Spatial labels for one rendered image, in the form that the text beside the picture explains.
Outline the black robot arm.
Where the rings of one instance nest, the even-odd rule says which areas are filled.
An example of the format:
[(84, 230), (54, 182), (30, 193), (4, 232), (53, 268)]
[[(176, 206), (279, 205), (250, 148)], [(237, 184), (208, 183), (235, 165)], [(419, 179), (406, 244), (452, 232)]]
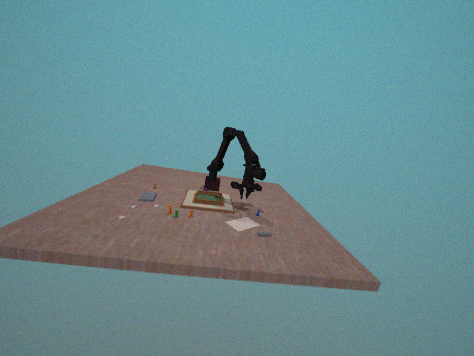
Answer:
[[(230, 144), (230, 142), (237, 137), (243, 151), (244, 151), (244, 159), (245, 159), (245, 172), (244, 175), (254, 177), (259, 180), (264, 180), (266, 177), (266, 172), (264, 168), (261, 168), (260, 163), (259, 163), (259, 158), (257, 154), (251, 149), (243, 131), (236, 130), (235, 128), (232, 127), (225, 127), (223, 131), (223, 141), (221, 143), (221, 146), (219, 148), (219, 151), (217, 153), (217, 156), (215, 159), (212, 160), (211, 164), (207, 167), (207, 170), (209, 171), (209, 177), (207, 179), (216, 181), (217, 180), (217, 172), (220, 172), (221, 169), (224, 166), (223, 163), (223, 158), (225, 156), (225, 153), (227, 151), (227, 148)], [(256, 164), (256, 165), (252, 165)], [(254, 183), (254, 180), (249, 181), (247, 179), (244, 183), (244, 186), (246, 186), (247, 191), (252, 191), (258, 189), (259, 184)]]

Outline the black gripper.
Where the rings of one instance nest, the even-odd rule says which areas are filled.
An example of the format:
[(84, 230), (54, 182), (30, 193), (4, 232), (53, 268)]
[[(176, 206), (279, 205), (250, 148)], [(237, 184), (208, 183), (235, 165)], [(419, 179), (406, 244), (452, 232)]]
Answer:
[[(233, 182), (233, 181), (232, 181), (232, 182), (231, 182), (231, 185), (230, 185), (233, 189), (239, 189), (241, 199), (242, 199), (242, 197), (243, 197), (243, 192), (244, 192), (244, 189), (243, 189), (243, 188), (246, 188), (246, 186), (244, 186), (244, 183), (245, 183), (245, 181), (246, 181), (247, 179), (249, 179), (249, 181), (252, 181), (253, 177), (243, 175), (243, 182), (242, 182), (242, 184), (239, 184), (238, 182)], [(253, 180), (254, 180), (254, 179), (253, 179)], [(262, 187), (259, 185), (257, 191), (261, 191), (261, 190), (262, 190)], [(246, 199), (248, 198), (248, 196), (250, 195), (251, 192), (252, 192), (252, 191), (246, 191), (246, 196), (245, 196)]]

